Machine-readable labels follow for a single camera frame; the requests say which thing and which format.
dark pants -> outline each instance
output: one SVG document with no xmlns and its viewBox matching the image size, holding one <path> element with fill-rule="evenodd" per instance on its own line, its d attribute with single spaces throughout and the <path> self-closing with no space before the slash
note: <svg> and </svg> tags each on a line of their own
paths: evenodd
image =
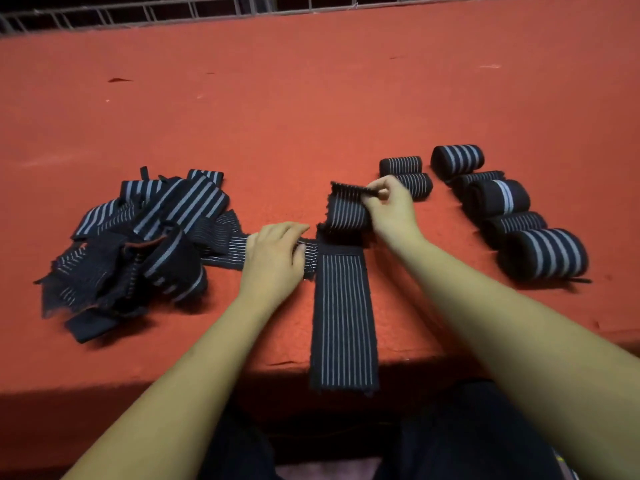
<svg viewBox="0 0 640 480">
<path fill-rule="evenodd" d="M 223 415 L 200 480 L 275 480 L 260 431 Z M 460 383 L 402 423 L 374 480 L 562 480 L 551 446 L 489 381 Z"/>
</svg>

red table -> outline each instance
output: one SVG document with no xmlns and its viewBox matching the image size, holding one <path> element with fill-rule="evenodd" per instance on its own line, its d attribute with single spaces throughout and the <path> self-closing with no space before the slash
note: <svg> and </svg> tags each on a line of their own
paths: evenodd
<svg viewBox="0 0 640 480">
<path fill-rule="evenodd" d="M 366 184 L 384 157 L 428 162 L 434 145 L 478 144 L 484 169 L 521 181 L 532 210 L 589 252 L 592 285 L 522 292 L 635 349 L 638 9 L 478 0 L 0 40 L 0 472 L 75 460 L 238 290 L 238 272 L 209 267 L 201 313 L 156 308 L 83 346 L 40 319 L 32 281 L 142 165 L 224 171 L 231 207 L 255 232 L 323 221 L 329 182 Z M 421 229 L 508 282 L 431 175 Z M 393 258 L 365 253 L 383 367 L 464 355 L 437 320 L 425 324 L 433 314 Z M 247 377 L 307 373 L 313 293 L 304 282 L 269 323 Z"/>
</svg>

person's right arm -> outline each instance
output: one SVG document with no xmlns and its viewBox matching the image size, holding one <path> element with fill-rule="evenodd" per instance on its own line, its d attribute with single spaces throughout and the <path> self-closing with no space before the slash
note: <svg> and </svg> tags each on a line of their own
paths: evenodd
<svg viewBox="0 0 640 480">
<path fill-rule="evenodd" d="M 395 177 L 364 196 L 375 232 L 514 404 L 587 478 L 640 479 L 640 360 L 429 243 Z"/>
</svg>

metal grid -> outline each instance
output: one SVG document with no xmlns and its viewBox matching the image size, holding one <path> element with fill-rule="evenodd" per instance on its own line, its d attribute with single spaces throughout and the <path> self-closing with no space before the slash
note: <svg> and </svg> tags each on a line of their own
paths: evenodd
<svg viewBox="0 0 640 480">
<path fill-rule="evenodd" d="M 0 36 L 47 30 L 94 30 L 140 27 L 197 20 L 224 20 L 263 15 L 293 15 L 448 0 L 157 0 L 148 2 L 34 9 L 0 13 Z"/>
</svg>

person's right hand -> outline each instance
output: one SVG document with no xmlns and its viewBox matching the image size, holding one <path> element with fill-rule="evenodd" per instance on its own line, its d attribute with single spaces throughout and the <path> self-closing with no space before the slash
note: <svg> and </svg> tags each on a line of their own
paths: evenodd
<svg viewBox="0 0 640 480">
<path fill-rule="evenodd" d="M 367 186 L 378 190 L 378 197 L 363 194 L 362 202 L 371 214 L 373 230 L 391 250 L 400 252 L 413 240 L 422 238 L 411 193 L 396 177 L 388 175 Z"/>
</svg>

